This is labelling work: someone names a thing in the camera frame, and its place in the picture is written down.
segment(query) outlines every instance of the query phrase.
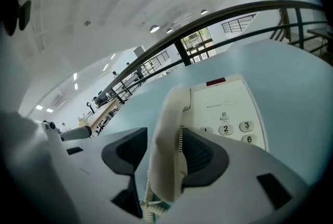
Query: ceiling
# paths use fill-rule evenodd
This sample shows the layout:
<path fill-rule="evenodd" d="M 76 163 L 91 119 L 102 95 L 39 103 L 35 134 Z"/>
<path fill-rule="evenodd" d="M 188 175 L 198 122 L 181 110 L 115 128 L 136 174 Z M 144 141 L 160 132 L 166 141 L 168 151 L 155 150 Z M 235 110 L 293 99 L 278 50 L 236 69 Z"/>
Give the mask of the ceiling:
<path fill-rule="evenodd" d="M 201 17 L 202 9 L 218 10 L 225 0 L 31 1 L 30 23 L 11 39 L 34 79 L 20 108 L 23 115 L 73 73 L 91 64 L 101 66 L 116 52 L 140 45 L 150 48 L 167 35 L 173 22 L 179 22 L 173 26 L 178 29 Z M 161 29 L 151 34 L 153 24 Z M 99 75 L 100 71 L 87 80 Z"/>

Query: white telephone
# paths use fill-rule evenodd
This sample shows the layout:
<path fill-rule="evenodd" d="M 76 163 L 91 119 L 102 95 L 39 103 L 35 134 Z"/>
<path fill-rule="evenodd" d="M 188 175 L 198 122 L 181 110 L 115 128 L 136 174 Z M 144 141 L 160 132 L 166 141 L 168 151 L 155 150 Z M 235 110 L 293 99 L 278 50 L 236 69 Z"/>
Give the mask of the white telephone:
<path fill-rule="evenodd" d="M 158 117 L 150 150 L 150 186 L 162 200 L 175 201 L 187 176 L 182 152 L 182 129 L 194 128 L 268 152 L 267 138 L 257 104 L 241 75 L 189 88 L 170 90 Z"/>

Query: fluorescent light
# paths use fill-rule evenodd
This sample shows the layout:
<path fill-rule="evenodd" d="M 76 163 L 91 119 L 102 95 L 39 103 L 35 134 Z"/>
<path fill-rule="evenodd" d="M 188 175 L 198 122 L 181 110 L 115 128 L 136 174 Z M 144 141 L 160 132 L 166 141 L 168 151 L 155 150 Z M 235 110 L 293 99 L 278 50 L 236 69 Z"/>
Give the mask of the fluorescent light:
<path fill-rule="evenodd" d="M 104 70 L 106 70 L 106 68 L 108 67 L 108 65 L 109 65 L 109 64 L 106 64 L 106 65 L 105 65 L 105 67 L 104 67 L 103 71 L 104 71 Z"/>
<path fill-rule="evenodd" d="M 155 32 L 155 31 L 157 31 L 157 30 L 159 30 L 159 29 L 160 29 L 159 26 L 157 26 L 157 25 L 152 25 L 152 26 L 150 27 L 150 33 L 153 33 L 153 32 Z"/>

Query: light blue tabletop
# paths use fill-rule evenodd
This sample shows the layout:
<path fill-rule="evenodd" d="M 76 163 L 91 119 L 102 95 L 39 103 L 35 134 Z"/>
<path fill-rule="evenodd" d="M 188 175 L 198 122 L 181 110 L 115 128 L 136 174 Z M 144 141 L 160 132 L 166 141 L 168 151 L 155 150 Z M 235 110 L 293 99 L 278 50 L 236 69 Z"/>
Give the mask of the light blue tabletop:
<path fill-rule="evenodd" d="M 270 153 L 308 184 L 322 175 L 333 145 L 333 68 L 294 46 L 264 40 L 176 70 L 141 86 L 102 135 L 148 128 L 147 152 L 135 173 L 139 198 L 147 180 L 150 141 L 168 91 L 241 74 L 261 112 Z"/>

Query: number button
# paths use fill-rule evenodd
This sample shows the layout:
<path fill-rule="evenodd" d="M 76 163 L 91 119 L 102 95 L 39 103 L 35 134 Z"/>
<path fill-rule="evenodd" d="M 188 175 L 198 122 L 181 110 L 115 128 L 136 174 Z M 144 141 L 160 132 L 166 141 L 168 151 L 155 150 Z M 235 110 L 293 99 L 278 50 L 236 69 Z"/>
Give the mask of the number button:
<path fill-rule="evenodd" d="M 230 135 L 234 132 L 234 127 L 231 125 L 222 125 L 219 127 L 219 133 L 221 135 Z"/>
<path fill-rule="evenodd" d="M 239 129 L 242 132 L 248 132 L 253 130 L 253 122 L 252 121 L 244 121 L 239 124 Z"/>
<path fill-rule="evenodd" d="M 213 133 L 213 129 L 211 127 L 201 127 L 199 130 Z"/>
<path fill-rule="evenodd" d="M 254 134 L 245 135 L 243 136 L 243 138 L 241 138 L 241 141 L 255 145 L 255 143 L 257 142 L 257 136 L 255 136 Z"/>

